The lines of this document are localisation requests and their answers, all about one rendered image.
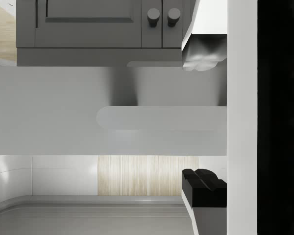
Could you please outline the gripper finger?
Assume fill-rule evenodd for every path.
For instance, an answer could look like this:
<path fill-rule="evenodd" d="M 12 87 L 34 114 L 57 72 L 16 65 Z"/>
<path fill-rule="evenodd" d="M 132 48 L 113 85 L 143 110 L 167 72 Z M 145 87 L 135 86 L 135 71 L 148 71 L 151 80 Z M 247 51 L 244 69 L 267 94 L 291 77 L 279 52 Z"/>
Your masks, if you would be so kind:
<path fill-rule="evenodd" d="M 207 169 L 182 170 L 182 199 L 194 235 L 227 235 L 227 183 Z"/>
<path fill-rule="evenodd" d="M 195 1 L 181 51 L 185 71 L 207 71 L 227 58 L 227 0 Z"/>

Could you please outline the dark grey cupboard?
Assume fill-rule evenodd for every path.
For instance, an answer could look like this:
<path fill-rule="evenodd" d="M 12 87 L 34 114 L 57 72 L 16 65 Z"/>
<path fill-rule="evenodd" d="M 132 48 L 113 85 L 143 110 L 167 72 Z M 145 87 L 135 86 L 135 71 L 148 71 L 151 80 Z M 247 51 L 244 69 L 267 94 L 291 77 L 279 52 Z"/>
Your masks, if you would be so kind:
<path fill-rule="evenodd" d="M 17 65 L 180 67 L 196 0 L 16 0 Z"/>

